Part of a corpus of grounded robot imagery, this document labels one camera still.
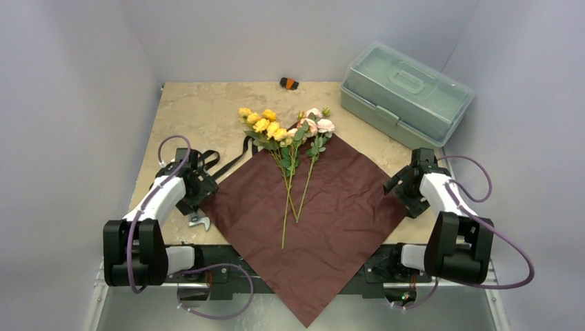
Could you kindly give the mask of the yellow fake flower stem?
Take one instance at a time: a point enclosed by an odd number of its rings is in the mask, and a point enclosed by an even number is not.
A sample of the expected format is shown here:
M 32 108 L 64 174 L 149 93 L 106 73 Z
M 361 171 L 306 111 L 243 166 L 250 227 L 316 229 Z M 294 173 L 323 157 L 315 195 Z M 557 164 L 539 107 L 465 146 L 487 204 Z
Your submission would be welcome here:
M 255 146 L 268 151 L 268 154 L 276 161 L 283 176 L 279 165 L 279 142 L 287 135 L 289 129 L 281 126 L 277 120 L 277 114 L 270 109 L 266 109 L 259 114 L 258 112 L 253 112 L 250 108 L 240 108 L 237 114 L 239 120 L 248 127 L 244 131 L 246 136 L 252 139 L 252 143 Z

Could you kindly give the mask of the pink fake rose stem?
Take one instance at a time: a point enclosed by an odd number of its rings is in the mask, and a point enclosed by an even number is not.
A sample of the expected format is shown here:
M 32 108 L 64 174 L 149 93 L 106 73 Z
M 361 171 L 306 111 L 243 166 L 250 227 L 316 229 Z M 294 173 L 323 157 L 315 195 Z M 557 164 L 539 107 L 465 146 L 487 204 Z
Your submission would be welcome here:
M 309 189 L 311 176 L 315 163 L 319 159 L 319 155 L 326 150 L 325 144 L 332 138 L 335 131 L 335 124 L 329 119 L 331 113 L 330 108 L 311 108 L 302 112 L 302 117 L 299 120 L 298 128 L 304 129 L 304 139 L 312 139 L 310 146 L 306 151 L 306 155 L 310 159 L 308 174 L 306 177 L 306 184 L 301 197 L 301 203 L 297 211 L 296 222 L 301 219 L 304 201 Z

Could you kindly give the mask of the dark red wrapping paper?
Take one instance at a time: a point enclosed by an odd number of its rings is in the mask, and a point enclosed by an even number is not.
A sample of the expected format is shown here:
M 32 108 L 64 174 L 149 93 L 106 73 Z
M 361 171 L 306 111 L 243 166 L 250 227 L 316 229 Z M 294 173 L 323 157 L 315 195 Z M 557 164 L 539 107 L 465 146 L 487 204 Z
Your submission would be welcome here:
M 309 165 L 310 159 L 302 156 L 292 182 L 297 211 Z M 227 176 L 200 207 L 252 266 L 264 267 L 283 257 L 354 275 L 351 266 L 363 266 L 406 216 L 399 199 L 384 194 L 387 180 L 388 175 L 367 156 L 332 137 L 314 165 L 301 219 L 297 223 L 289 214 L 283 250 L 286 187 L 276 161 L 266 151 Z M 323 303 L 280 299 L 309 326 L 334 298 Z

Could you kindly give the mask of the peach fake rose stem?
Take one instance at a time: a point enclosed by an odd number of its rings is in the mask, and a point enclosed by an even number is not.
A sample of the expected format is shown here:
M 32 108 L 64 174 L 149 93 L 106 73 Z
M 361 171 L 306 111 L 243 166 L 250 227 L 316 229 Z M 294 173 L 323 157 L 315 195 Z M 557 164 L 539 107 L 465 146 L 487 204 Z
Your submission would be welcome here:
M 293 202 L 292 198 L 293 179 L 296 173 L 296 169 L 300 164 L 300 160 L 298 159 L 300 146 L 307 140 L 308 137 L 311 137 L 313 134 L 312 124 L 310 123 L 310 121 L 313 119 L 313 115 L 310 115 L 307 112 L 303 113 L 297 121 L 297 124 L 293 128 L 289 129 L 287 131 L 287 135 L 279 142 L 279 165 L 282 169 L 286 187 L 286 209 L 281 234 L 282 250 L 285 248 L 289 214 L 292 214 L 291 218 L 298 218 L 297 211 L 295 209 L 295 203 Z

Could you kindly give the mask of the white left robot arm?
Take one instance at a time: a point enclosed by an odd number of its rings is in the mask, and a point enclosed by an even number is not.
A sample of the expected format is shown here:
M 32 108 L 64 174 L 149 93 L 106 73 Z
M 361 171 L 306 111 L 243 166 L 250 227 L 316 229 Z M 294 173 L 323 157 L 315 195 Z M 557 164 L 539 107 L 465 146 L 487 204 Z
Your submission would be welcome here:
M 193 244 L 166 244 L 161 227 L 174 209 L 193 214 L 199 203 L 217 191 L 208 170 L 218 162 L 217 151 L 178 148 L 170 163 L 161 164 L 137 206 L 122 219 L 105 224 L 103 269 L 109 286 L 141 291 L 149 285 L 163 284 L 177 272 L 189 282 L 204 277 L 206 264 L 197 258 L 200 250 Z

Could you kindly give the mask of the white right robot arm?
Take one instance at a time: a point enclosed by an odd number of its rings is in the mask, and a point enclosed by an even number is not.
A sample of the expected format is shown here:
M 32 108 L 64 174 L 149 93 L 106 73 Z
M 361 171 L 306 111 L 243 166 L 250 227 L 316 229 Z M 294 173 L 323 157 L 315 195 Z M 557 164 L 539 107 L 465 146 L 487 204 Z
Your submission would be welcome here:
M 476 214 L 462 202 L 450 172 L 438 164 L 429 148 L 412 151 L 410 163 L 384 184 L 394 193 L 408 217 L 427 209 L 436 222 L 426 245 L 399 244 L 387 271 L 403 281 L 414 271 L 465 284 L 481 284 L 488 273 L 493 233 L 474 220 Z

